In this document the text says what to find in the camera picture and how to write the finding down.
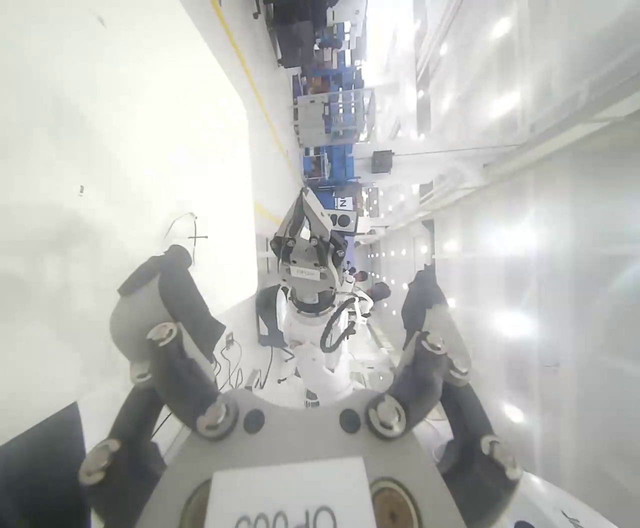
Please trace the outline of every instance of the black cable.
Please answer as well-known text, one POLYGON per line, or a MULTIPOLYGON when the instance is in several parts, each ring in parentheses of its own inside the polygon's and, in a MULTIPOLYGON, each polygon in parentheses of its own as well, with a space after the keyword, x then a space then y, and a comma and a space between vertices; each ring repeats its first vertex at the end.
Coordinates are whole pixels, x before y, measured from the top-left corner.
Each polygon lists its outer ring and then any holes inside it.
POLYGON ((347 325, 347 328, 345 328, 344 331, 340 334, 340 336, 338 337, 335 343, 329 346, 326 345, 326 340, 329 337, 329 334, 333 332, 333 326, 335 322, 342 315, 342 312, 345 311, 350 305, 352 305, 355 302, 355 300, 356 300, 355 297, 351 297, 347 299, 344 303, 342 303, 338 307, 338 309, 331 315, 331 317, 329 317, 329 321, 327 321, 327 324, 324 327, 324 330, 322 332, 322 336, 320 337, 320 350, 325 354, 330 354, 338 350, 340 343, 342 343, 342 341, 344 341, 350 335, 355 333, 354 328, 356 326, 356 323, 354 321, 351 321, 347 325))
POLYGON ((269 378, 269 371, 271 370, 271 363, 273 363, 273 346, 271 348, 271 358, 269 359, 269 366, 267 367, 267 373, 264 376, 264 381, 262 380, 262 369, 259 369, 258 379, 255 382, 253 388, 264 388, 267 384, 267 379, 269 378))
POLYGON ((156 430, 153 432, 153 434, 151 435, 151 439, 153 440, 153 437, 156 435, 156 433, 160 430, 160 428, 164 425, 164 423, 169 419, 169 416, 171 416, 173 413, 169 413, 164 420, 162 420, 162 423, 160 425, 158 425, 158 427, 156 427, 156 430))
POLYGON ((227 383, 232 387, 232 388, 238 388, 240 387, 240 385, 242 385, 242 382, 244 381, 244 374, 242 372, 242 369, 238 368, 240 366, 240 362, 242 361, 242 345, 240 343, 238 343, 238 341, 236 341, 235 339, 232 341, 232 343, 235 343, 238 345, 238 347, 240 348, 240 356, 238 357, 238 361, 236 363, 236 366, 233 368, 233 370, 231 369, 231 360, 225 356, 225 350, 229 350, 230 347, 225 346, 221 351, 220 354, 221 356, 227 361, 228 363, 228 372, 229 372, 229 377, 227 378, 227 380, 224 382, 224 384, 222 385, 222 387, 220 387, 219 390, 222 390, 224 387, 226 387, 227 383), (236 382, 235 383, 231 383, 231 376, 234 375, 235 371, 237 370, 237 374, 236 374, 236 382))
POLYGON ((287 350, 286 348, 281 348, 280 350, 282 350, 283 352, 286 352, 287 354, 289 354, 290 357, 288 357, 287 359, 284 360, 285 363, 290 362, 292 359, 295 359, 296 357, 293 355, 293 353, 290 350, 287 350))

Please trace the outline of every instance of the yellow floor line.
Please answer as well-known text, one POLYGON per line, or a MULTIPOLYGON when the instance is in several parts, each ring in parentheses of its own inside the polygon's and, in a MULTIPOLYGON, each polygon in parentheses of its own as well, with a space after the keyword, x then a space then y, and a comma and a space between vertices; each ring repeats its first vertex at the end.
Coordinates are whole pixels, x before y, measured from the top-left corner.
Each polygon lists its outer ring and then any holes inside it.
MULTIPOLYGON (((296 177, 297 176, 296 170, 294 169, 294 166, 292 165, 291 160, 287 155, 286 149, 282 146, 282 142, 280 141, 280 138, 278 137, 278 133, 276 132, 276 127, 273 124, 273 121, 271 121, 271 118, 269 117, 269 113, 267 112, 266 106, 264 105, 264 101, 262 100, 260 91, 258 91, 258 87, 255 84, 255 81, 253 80, 253 76, 251 75, 251 72, 249 71, 249 66, 247 66, 246 61, 244 60, 244 56, 242 55, 242 52, 240 51, 240 48, 233 34, 231 33, 231 29, 229 28, 229 25, 225 20, 225 16, 224 14, 222 14, 222 8, 218 4, 218 0, 211 0, 211 5, 213 6, 213 9, 216 12, 216 15, 218 16, 218 20, 220 20, 220 24, 222 24, 222 28, 225 30, 225 33, 227 34, 229 43, 231 44, 234 51, 236 52, 236 56, 238 57, 238 60, 240 61, 244 74, 247 80, 249 81, 249 85, 251 86, 253 94, 255 95, 255 98, 258 101, 258 105, 260 106, 260 109, 264 114, 264 118, 267 120, 267 124, 269 125, 269 130, 271 131, 273 141, 275 141, 276 145, 278 146, 278 150, 283 155, 284 159, 287 161, 287 165, 289 166, 291 173, 293 174, 294 177, 296 177)), ((275 214, 269 212, 262 204, 260 204, 256 200, 253 201, 253 210, 257 214, 260 214, 261 216, 265 217, 267 220, 272 221, 273 223, 280 224, 282 222, 282 218, 279 218, 275 214)))

